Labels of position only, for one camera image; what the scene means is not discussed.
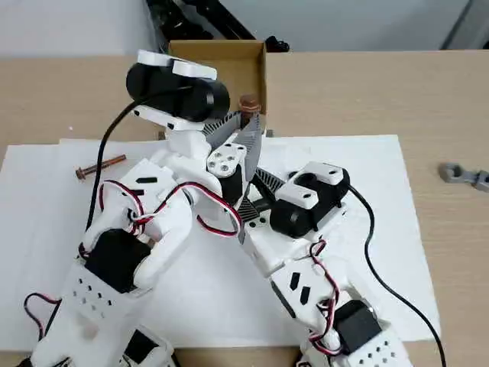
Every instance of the screw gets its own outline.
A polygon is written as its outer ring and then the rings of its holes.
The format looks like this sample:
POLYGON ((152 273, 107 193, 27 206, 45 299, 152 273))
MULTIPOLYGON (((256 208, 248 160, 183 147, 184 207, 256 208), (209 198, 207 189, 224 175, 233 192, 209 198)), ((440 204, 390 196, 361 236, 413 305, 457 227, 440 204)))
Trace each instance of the screw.
POLYGON ((239 99, 239 110, 241 111, 241 128, 244 128, 255 113, 259 113, 261 105, 258 97, 254 94, 246 94, 239 99))
MULTIPOLYGON (((106 169, 108 166, 112 166, 113 164, 125 161, 127 157, 125 154, 119 155, 118 157, 115 157, 113 159, 108 159, 107 161, 102 162, 102 169, 106 169)), ((76 176, 78 177, 79 180, 85 180, 86 176, 89 174, 93 174, 94 172, 97 171, 97 165, 94 164, 93 166, 87 167, 87 168, 78 168, 75 171, 76 176)))

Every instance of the black cable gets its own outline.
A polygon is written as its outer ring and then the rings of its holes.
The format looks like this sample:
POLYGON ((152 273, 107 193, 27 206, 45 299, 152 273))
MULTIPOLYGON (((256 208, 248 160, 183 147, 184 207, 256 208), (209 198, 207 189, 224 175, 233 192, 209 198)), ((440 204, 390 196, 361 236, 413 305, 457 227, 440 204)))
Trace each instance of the black cable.
POLYGON ((385 288, 385 290, 387 292, 389 292, 390 294, 395 296, 395 298, 400 300, 403 304, 408 306, 428 326, 429 331, 431 332, 431 334, 435 338, 436 345, 438 346, 438 351, 440 354, 440 361, 442 363, 442 367, 446 367, 445 351, 443 350, 442 341, 441 341, 438 333, 436 332, 435 328, 433 327, 431 322, 428 320, 428 317, 426 317, 423 312, 421 312, 418 308, 416 308, 416 306, 414 306, 412 303, 410 303, 406 298, 404 298, 403 296, 398 294, 394 289, 389 287, 389 285, 387 285, 387 283, 380 277, 380 275, 375 270, 375 267, 372 264, 372 261, 370 259, 370 254, 368 251, 369 247, 370 247, 370 242, 372 240, 372 237, 374 236, 374 228, 375 228, 374 211, 372 210, 372 207, 370 206, 368 201, 352 185, 349 184, 348 189, 363 204, 363 206, 367 210, 368 216, 370 218, 370 229, 368 231, 367 239, 365 239, 364 254, 365 254, 365 260, 367 261, 367 265, 370 268, 372 275, 375 277, 375 279, 377 279, 377 281, 381 284, 381 286, 385 288))
POLYGON ((89 210, 89 217, 86 220, 86 229, 88 229, 92 225, 93 221, 93 214, 95 212, 95 206, 96 206, 96 201, 97 201, 97 190, 99 188, 100 184, 100 176, 102 174, 102 160, 104 158, 104 149, 105 145, 107 144, 108 138, 110 138, 111 133, 114 131, 114 129, 119 125, 119 122, 122 121, 122 119, 129 114, 133 109, 138 107, 139 105, 145 104, 146 102, 149 102, 153 98, 156 97, 161 97, 169 94, 174 94, 174 93, 180 93, 186 90, 192 89, 191 86, 181 86, 180 88, 176 89, 171 89, 171 90, 164 90, 160 91, 158 93, 151 93, 148 94, 144 97, 141 97, 140 99, 136 99, 135 101, 129 103, 122 111, 119 113, 119 115, 115 118, 115 120, 110 124, 110 126, 107 128, 107 131, 105 132, 104 136, 102 137, 102 140, 100 141, 100 146, 99 146, 99 154, 97 156, 97 170, 95 173, 95 182, 93 183, 93 189, 92 189, 92 199, 90 201, 90 210, 89 210))

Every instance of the white servo bracket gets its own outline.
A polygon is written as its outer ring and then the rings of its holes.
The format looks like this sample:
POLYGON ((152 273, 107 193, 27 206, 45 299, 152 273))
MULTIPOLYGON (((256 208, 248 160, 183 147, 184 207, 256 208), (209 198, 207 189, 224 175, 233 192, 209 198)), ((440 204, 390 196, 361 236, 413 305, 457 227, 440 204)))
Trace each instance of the white servo bracket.
POLYGON ((343 180, 343 170, 331 164, 309 162, 302 170, 294 174, 275 193, 277 200, 285 200, 304 209, 312 209, 318 202, 317 192, 296 183, 304 174, 314 174, 317 180, 336 186, 343 180))

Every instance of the metal part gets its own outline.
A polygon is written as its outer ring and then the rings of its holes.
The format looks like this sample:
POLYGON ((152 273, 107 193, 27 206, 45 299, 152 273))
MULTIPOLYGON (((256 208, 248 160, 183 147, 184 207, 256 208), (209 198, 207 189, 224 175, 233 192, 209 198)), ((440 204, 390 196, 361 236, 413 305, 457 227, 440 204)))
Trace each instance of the metal part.
POLYGON ((204 126, 202 132, 212 150, 215 150, 223 145, 233 132, 239 129, 240 123, 241 113, 230 112, 222 120, 204 126))
POLYGON ((244 159, 246 181, 250 182, 257 170, 261 152, 261 126, 260 115, 257 113, 251 118, 245 128, 236 136, 233 143, 246 147, 244 159))
MULTIPOLYGON (((125 154, 123 154, 123 155, 119 155, 113 159, 108 159, 107 161, 103 161, 102 162, 102 169, 104 170, 107 167, 112 166, 113 164, 117 164, 119 162, 125 161, 126 159, 127 159, 127 157, 125 156, 125 154)), ((94 174, 96 171, 97 171, 97 165, 94 164, 94 165, 87 167, 87 168, 78 168, 75 171, 75 175, 78 177, 79 180, 85 180, 86 176, 88 176, 89 174, 94 174)))
POLYGON ((443 163, 439 166, 439 175, 448 184, 468 183, 477 190, 489 192, 487 171, 467 171, 460 164, 443 163))
POLYGON ((245 94, 239 99, 239 110, 241 111, 241 128, 244 128, 255 113, 261 111, 261 104, 255 94, 245 94))

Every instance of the white wall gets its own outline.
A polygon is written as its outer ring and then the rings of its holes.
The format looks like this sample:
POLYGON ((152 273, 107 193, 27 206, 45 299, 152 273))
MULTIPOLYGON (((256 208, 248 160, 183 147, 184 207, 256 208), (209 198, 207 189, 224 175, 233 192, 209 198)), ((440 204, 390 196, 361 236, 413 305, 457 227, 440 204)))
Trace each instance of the white wall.
POLYGON ((468 0, 221 0, 257 38, 294 50, 434 50, 468 0))
POLYGON ((152 45, 144 0, 0 0, 0 56, 134 54, 152 45))
POLYGON ((487 41, 489 41, 489 0, 473 0, 449 48, 482 48, 487 41))

